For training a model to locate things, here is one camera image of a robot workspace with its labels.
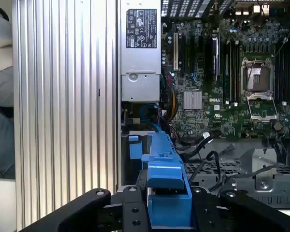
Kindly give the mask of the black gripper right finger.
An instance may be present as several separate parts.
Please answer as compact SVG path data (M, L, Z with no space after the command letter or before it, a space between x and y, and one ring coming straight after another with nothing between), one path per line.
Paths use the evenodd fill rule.
M217 197L192 188L192 222L198 232L290 232L290 216L241 191Z

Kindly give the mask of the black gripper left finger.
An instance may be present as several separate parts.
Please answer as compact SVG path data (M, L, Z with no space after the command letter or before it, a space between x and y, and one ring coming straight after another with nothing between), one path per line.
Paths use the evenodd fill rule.
M25 232L147 232L147 207L138 186L111 195L93 189L25 227Z

